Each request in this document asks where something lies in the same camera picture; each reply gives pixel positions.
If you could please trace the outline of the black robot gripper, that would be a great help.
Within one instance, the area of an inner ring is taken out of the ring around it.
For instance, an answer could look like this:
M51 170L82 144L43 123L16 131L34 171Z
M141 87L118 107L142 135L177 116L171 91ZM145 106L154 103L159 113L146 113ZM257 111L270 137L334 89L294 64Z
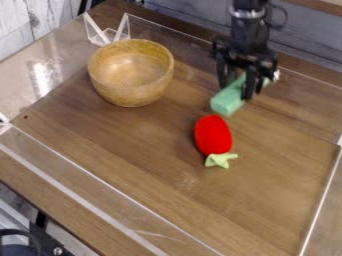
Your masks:
M226 88L237 79L237 70L246 70L242 99L250 101L263 88L265 79L278 80L278 53L266 48L246 53L231 46L227 38L213 40L211 55L217 61L219 87Z

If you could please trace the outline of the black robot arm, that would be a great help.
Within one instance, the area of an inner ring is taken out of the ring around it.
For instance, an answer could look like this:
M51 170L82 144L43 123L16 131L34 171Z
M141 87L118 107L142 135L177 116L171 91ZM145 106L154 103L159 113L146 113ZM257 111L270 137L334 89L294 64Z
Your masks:
M237 70L242 69L246 80L241 98L246 101L261 93L266 80L280 79L278 53L269 47L269 39L270 30L281 30L286 21L273 23L273 9L280 9L288 15L288 11L271 0L233 0L229 7L230 35L213 39L211 54L217 61L219 86L229 87Z

